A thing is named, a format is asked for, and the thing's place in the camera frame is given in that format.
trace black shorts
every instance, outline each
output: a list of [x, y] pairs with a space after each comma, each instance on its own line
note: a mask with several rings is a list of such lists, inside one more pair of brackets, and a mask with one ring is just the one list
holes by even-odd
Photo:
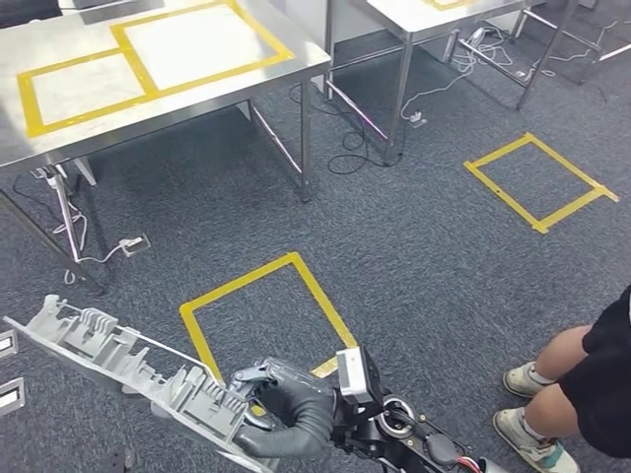
[[559, 381], [591, 446], [631, 458], [631, 320], [626, 288], [583, 339], [587, 358]]

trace plastic car part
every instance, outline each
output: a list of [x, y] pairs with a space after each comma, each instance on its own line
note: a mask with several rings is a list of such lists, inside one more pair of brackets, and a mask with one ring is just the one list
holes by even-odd
[[[70, 316], [61, 316], [69, 309]], [[37, 345], [106, 388], [127, 396], [138, 394], [150, 401], [153, 414], [175, 421], [189, 433], [212, 441], [219, 452], [257, 473], [272, 473], [279, 459], [255, 458], [232, 442], [245, 423], [249, 403], [226, 389], [205, 365], [185, 354], [119, 325], [119, 319], [96, 308], [80, 309], [47, 296], [44, 307], [26, 326], [5, 321]], [[149, 348], [133, 353], [137, 340], [167, 350], [195, 366], [180, 368], [165, 378], [147, 364]]]

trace yellow tape square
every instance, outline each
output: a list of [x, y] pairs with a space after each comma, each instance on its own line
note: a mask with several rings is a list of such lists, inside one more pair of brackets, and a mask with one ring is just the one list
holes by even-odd
[[[316, 278], [309, 270], [306, 264], [300, 256], [300, 254], [293, 252], [282, 256], [275, 261], [267, 263], [264, 266], [251, 271], [248, 274], [236, 278], [223, 286], [214, 289], [208, 294], [200, 296], [192, 301], [182, 304], [180, 307], [180, 315], [184, 321], [184, 325], [188, 330], [192, 345], [197, 351], [197, 354], [205, 365], [208, 366], [215, 377], [223, 379], [221, 373], [217, 367], [217, 362], [206, 342], [205, 337], [202, 332], [199, 324], [195, 318], [195, 311], [205, 305], [211, 304], [214, 301], [220, 299], [223, 296], [232, 293], [234, 291], [242, 289], [251, 283], [254, 283], [259, 279], [263, 278], [269, 274], [278, 271], [285, 266], [292, 265], [302, 278], [305, 286], [313, 296], [313, 299], [325, 312], [327, 319], [331, 322], [336, 333], [342, 340], [346, 348], [356, 347], [357, 342], [348, 330], [348, 327], [343, 323], [343, 320], [337, 313], [337, 310], [331, 304], [329, 298], [322, 290], [322, 287], [316, 280]], [[319, 367], [312, 371], [314, 375], [319, 377], [326, 377], [337, 369], [337, 362], [335, 357], [332, 357]]]
[[[559, 210], [553, 212], [553, 213], [551, 213], [551, 214], [549, 214], [549, 215], [548, 215], [548, 216], [546, 216], [546, 217], [545, 217], [542, 220], [537, 220], [535, 217], [534, 217], [532, 214], [528, 212], [528, 210], [526, 210], [524, 207], [522, 207], [522, 205], [520, 205], [516, 200], [515, 200], [512, 197], [511, 197], [510, 195], [504, 192], [503, 189], [500, 188], [498, 185], [493, 182], [492, 180], [488, 178], [487, 175], [484, 174], [483, 172], [482, 172], [480, 170], [480, 168], [482, 167], [482, 166], [488, 165], [488, 163], [492, 163], [493, 161], [498, 160], [500, 158], [502, 158], [503, 156], [508, 155], [509, 153], [512, 153], [513, 151], [518, 150], [519, 148], [522, 148], [522, 147], [524, 147], [524, 146], [526, 146], [526, 145], [528, 145], [528, 144], [532, 144], [532, 145], [537, 146], [537, 148], [543, 151], [544, 153], [546, 153], [548, 156], [553, 158], [553, 160], [559, 163], [560, 165], [563, 166], [564, 168], [566, 168], [566, 169], [569, 170], [570, 172], [572, 172], [573, 174], [576, 175], [577, 177], [579, 177], [579, 178], [586, 182], [587, 184], [591, 185], [593, 188], [592, 190], [586, 193], [586, 194], [583, 194], [583, 195], [576, 199], [576, 200], [574, 200], [572, 202], [570, 202], [569, 204], [567, 204], [567, 205], [565, 205], [564, 207], [562, 207]], [[552, 227], [553, 225], [556, 224], [558, 222], [560, 222], [561, 220], [563, 220], [563, 219], [565, 219], [565, 218], [566, 218], [569, 215], [571, 215], [571, 214], [573, 214], [573, 213], [574, 213], [574, 212], [576, 212], [579, 209], [581, 209], [581, 208], [589, 204], [589, 202], [596, 200], [596, 199], [597, 199], [599, 197], [601, 197], [602, 195], [608, 197], [609, 199], [613, 200], [614, 202], [619, 202], [620, 201], [620, 199], [617, 195], [615, 195], [613, 192], [607, 189], [604, 185], [598, 183], [598, 182], [592, 179], [591, 177], [589, 177], [588, 175], [585, 174], [584, 172], [582, 172], [581, 170], [574, 166], [573, 164], [571, 164], [568, 160], [564, 158], [563, 156], [560, 155], [559, 153], [557, 153], [556, 151], [553, 150], [553, 148], [550, 148], [549, 146], [546, 145], [546, 143], [543, 143], [543, 141], [540, 140], [539, 138], [537, 138], [536, 136], [534, 136], [531, 133], [526, 133], [524, 136], [522, 136], [522, 138], [519, 138], [519, 140], [516, 140], [516, 141], [513, 141], [512, 143], [509, 143], [508, 145], [501, 147], [498, 150], [495, 150], [492, 153], [489, 153], [487, 156], [481, 158], [478, 161], [475, 161], [473, 163], [470, 163], [470, 162], [467, 161], [467, 162], [464, 163], [464, 166], [466, 168], [469, 169], [469, 171], [471, 171], [472, 173], [473, 173], [473, 175], [475, 175], [476, 177], [478, 177], [479, 179], [482, 180], [487, 187], [491, 189], [497, 197], [499, 197], [501, 200], [508, 204], [508, 206], [509, 206], [511, 209], [512, 209], [515, 212], [518, 213], [519, 215], [522, 216], [526, 222], [531, 224], [533, 229], [537, 230], [537, 231], [538, 231], [540, 233], [542, 233], [542, 234], [546, 234], [549, 230], [549, 228]]]
[[[128, 37], [126, 30], [144, 25], [152, 22], [156, 22], [166, 18], [177, 17], [179, 15], [193, 13], [196, 11], [205, 10], [211, 7], [217, 7], [224, 5], [235, 15], [251, 27], [257, 35], [263, 39], [263, 42], [270, 47], [274, 53], [269, 57], [265, 57], [261, 60], [254, 61], [251, 64], [245, 64], [239, 67], [232, 68], [227, 71], [222, 71], [213, 74], [208, 77], [202, 77], [195, 80], [186, 82], [183, 84], [174, 85], [166, 89], [159, 89], [151, 75], [146, 70], [144, 64], [138, 56], [138, 53], [134, 49], [133, 44]], [[141, 103], [146, 103], [149, 101], [155, 101], [164, 97], [178, 94], [195, 87], [203, 86], [212, 82], [228, 79], [230, 77], [244, 74], [246, 72], [254, 71], [257, 69], [269, 67], [274, 64], [278, 64], [283, 61], [294, 59], [295, 56], [282, 44], [281, 41], [268, 32], [266, 29], [258, 23], [256, 19], [249, 13], [241, 8], [236, 0], [211, 0], [209, 2], [200, 3], [189, 8], [183, 8], [175, 10], [172, 12], [167, 12], [159, 15], [153, 15], [150, 17], [141, 18], [139, 20], [134, 20], [131, 22], [121, 23], [113, 25], [110, 28], [112, 37], [116, 41], [119, 47], [114, 49], [109, 49], [106, 51], [95, 52], [94, 54], [78, 57], [69, 61], [65, 61], [57, 64], [51, 64], [48, 66], [33, 69], [31, 71], [26, 71], [18, 74], [17, 79], [18, 88], [20, 89], [20, 97], [22, 99], [23, 108], [24, 109], [25, 121], [26, 122], [26, 136], [32, 138], [35, 136], [43, 135], [45, 133], [51, 133], [54, 131], [66, 128], [78, 123], [83, 123], [88, 120], [93, 120], [110, 113], [122, 111]], [[37, 100], [37, 94], [33, 86], [32, 78], [46, 74], [48, 72], [59, 71], [61, 69], [76, 66], [85, 62], [102, 59], [116, 54], [123, 54], [128, 61], [129, 66], [134, 72], [134, 75], [137, 79], [138, 83], [144, 91], [144, 94], [140, 97], [135, 97], [130, 100], [121, 101], [113, 103], [108, 106], [103, 106], [94, 110], [90, 110], [80, 115], [71, 116], [63, 120], [58, 120], [51, 123], [45, 123], [42, 118], [42, 112]]]
[[451, 10], [452, 8], [457, 8], [462, 7], [464, 5], [469, 5], [471, 3], [475, 3], [476, 0], [423, 0], [425, 3], [428, 3], [432, 5], [432, 7], [441, 10], [442, 12], [445, 10]]

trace black robotic glove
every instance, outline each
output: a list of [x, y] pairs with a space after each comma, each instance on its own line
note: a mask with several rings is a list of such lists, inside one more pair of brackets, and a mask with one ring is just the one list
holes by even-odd
[[[235, 443], [260, 458], [304, 458], [317, 455], [331, 439], [336, 393], [329, 382], [273, 358], [256, 368], [260, 377], [254, 397], [288, 428], [265, 432], [243, 426]], [[235, 373], [233, 382], [245, 372], [251, 369]]]

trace sneaker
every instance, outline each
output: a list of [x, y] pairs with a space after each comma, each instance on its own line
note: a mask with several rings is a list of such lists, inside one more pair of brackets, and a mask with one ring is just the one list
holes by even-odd
[[546, 387], [540, 384], [528, 374], [534, 362], [527, 363], [522, 367], [508, 370], [503, 374], [503, 385], [506, 389], [522, 397], [534, 397], [535, 394]]
[[522, 426], [522, 409], [507, 409], [494, 415], [494, 426], [500, 437], [540, 473], [580, 473], [580, 468], [558, 440], [539, 441]]

